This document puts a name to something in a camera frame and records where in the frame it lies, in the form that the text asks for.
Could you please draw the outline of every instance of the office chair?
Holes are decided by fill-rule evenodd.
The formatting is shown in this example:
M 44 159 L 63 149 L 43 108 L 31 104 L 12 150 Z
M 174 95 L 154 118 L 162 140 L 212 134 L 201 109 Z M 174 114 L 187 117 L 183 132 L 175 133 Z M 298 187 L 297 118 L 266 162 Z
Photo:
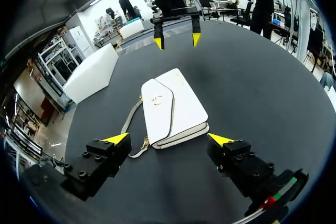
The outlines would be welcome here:
M 309 41 L 307 49 L 313 54 L 314 57 L 314 66 L 311 72 L 314 72 L 315 66 L 317 64 L 317 60 L 321 57 L 322 51 L 322 43 L 323 43 L 323 31 L 320 24 L 316 25 L 315 31 L 310 29 L 309 33 Z
M 199 3 L 201 4 L 202 8 L 208 10 L 208 16 L 209 16 L 209 20 L 210 20 L 211 5 L 209 3 L 209 0 L 199 0 Z
M 250 11 L 253 4 L 253 0 L 248 0 L 246 9 L 238 8 L 236 11 L 236 17 L 230 19 L 232 22 L 237 23 L 236 25 L 243 26 L 250 26 L 251 23 L 251 17 L 250 17 Z
M 209 16 L 209 20 L 210 20 L 210 17 L 211 17 L 211 13 L 210 13 L 210 10 L 211 10 L 211 4 L 209 2 L 209 0 L 199 0 L 199 3 L 201 4 L 202 8 L 208 10 L 208 16 Z M 213 17 L 215 18 L 219 18 L 219 15 L 217 14 L 217 12 L 214 12 L 212 14 Z

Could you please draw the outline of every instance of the white foam block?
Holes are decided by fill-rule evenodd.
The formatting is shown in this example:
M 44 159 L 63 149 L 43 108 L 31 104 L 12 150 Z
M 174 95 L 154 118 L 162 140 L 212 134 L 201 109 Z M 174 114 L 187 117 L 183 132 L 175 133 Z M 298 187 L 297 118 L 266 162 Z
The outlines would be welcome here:
M 136 34 L 144 29 L 141 20 L 134 21 L 120 28 L 120 33 L 124 39 Z
M 64 93 L 78 104 L 107 87 L 118 58 L 110 43 L 100 48 L 75 69 L 63 87 Z
M 333 105 L 335 112 L 336 112 L 336 92 L 333 86 L 331 86 L 329 92 L 328 92 L 328 97 L 331 101 L 331 104 Z

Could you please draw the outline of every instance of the white cabinet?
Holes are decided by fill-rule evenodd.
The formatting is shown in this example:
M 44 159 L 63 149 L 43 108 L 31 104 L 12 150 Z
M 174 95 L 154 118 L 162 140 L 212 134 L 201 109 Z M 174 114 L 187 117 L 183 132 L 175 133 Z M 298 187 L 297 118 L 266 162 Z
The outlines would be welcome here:
M 94 50 L 91 48 L 80 26 L 70 29 L 69 32 L 72 35 L 77 48 L 86 58 L 89 57 L 94 52 Z

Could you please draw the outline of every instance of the dark table surface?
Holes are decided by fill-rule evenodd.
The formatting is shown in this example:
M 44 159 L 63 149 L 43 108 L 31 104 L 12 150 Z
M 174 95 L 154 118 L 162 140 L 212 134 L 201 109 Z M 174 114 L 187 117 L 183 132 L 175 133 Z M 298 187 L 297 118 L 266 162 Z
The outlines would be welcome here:
M 262 36 L 228 23 L 201 27 L 197 48 L 192 34 L 183 33 L 167 38 L 165 51 L 151 44 L 121 57 L 110 85 L 77 106 L 66 161 L 81 155 L 88 141 L 118 135 L 141 86 L 179 68 L 207 111 L 212 133 L 252 143 L 258 156 L 275 163 L 277 175 L 287 168 L 309 172 L 305 189 L 289 204 L 293 209 L 331 151 L 335 112 L 327 94 L 297 59 Z M 136 151 L 146 135 L 142 109 L 129 132 Z M 200 136 L 127 159 L 88 204 L 125 223 L 231 223 L 244 216 L 250 200 L 218 173 Z

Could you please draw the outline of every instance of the handbag strap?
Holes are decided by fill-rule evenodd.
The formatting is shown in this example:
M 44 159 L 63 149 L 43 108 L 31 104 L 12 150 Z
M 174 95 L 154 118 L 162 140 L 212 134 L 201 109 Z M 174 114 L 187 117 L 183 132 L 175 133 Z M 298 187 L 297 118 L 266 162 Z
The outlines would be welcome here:
M 136 112 L 136 110 L 138 109 L 138 107 L 142 104 L 142 95 L 139 96 L 139 100 L 138 102 L 134 105 L 134 107 L 131 109 L 131 112 L 130 114 L 128 115 L 127 119 L 126 119 L 126 122 L 124 123 L 124 126 L 122 127 L 121 129 L 121 132 L 120 134 L 124 134 L 126 133 L 128 127 L 130 126 L 131 124 L 131 121 L 132 121 L 132 118 Z M 140 150 L 134 154 L 134 155 L 128 155 L 129 157 L 131 158 L 137 158 L 137 157 L 140 157 L 142 153 L 144 153 L 145 151 L 147 151 L 148 149 L 148 146 L 149 146 L 149 140 L 148 140 L 148 137 L 146 136 L 144 138 L 144 142 L 143 142 L 143 145 L 142 147 L 140 148 Z

